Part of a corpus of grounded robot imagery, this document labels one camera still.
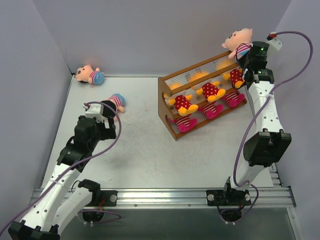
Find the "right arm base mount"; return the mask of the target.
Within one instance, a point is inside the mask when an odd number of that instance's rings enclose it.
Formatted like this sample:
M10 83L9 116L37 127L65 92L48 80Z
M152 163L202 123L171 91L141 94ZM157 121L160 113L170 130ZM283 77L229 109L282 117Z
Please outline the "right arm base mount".
M226 180L223 189L206 190L206 199L208 206L249 206L251 205L251 196L248 190L237 190L232 188L230 177Z

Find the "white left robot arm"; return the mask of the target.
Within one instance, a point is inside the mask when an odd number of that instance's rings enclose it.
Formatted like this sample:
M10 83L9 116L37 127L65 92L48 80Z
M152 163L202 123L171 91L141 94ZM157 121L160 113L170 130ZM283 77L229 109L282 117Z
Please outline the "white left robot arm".
M97 144L117 141L114 117L81 115L74 135L67 141L56 161L53 173L41 195L25 210L20 221L13 220L8 233L13 240L58 240L63 229L83 207L103 200L99 183L84 179L71 196L64 200L70 187L95 157Z

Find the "white pink plush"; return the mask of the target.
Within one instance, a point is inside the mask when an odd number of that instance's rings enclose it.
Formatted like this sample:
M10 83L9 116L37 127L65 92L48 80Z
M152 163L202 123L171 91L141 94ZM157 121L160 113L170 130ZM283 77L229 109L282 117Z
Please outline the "white pink plush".
M207 103L203 107L201 107L200 111L206 117L206 119L214 119L224 110L224 106L222 104L215 105L213 102Z
M229 108L234 108L245 99L245 95L243 93L240 93L238 90L235 90L224 95L221 99L225 101Z
M189 115L186 116L180 116L176 119L169 119L171 123L175 123L180 133L186 133L193 129L197 123L198 120L196 118L190 118Z

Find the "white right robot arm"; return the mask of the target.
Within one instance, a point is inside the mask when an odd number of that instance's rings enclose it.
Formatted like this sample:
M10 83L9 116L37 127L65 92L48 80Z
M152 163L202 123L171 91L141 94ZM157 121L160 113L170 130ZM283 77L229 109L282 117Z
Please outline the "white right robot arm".
M255 131L250 138L241 141L230 177L232 194L245 193L260 172L279 162L292 141L277 113L274 74L267 68L268 50L268 43L253 41L249 51L238 60L243 69L246 93L251 99L253 119L250 125L255 125Z

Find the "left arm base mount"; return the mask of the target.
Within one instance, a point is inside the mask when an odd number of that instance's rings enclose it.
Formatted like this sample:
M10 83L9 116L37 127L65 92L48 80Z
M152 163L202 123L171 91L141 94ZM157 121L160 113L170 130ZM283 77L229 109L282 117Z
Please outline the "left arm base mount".
M116 190L102 190L100 200L100 207L115 207L117 205L118 192Z

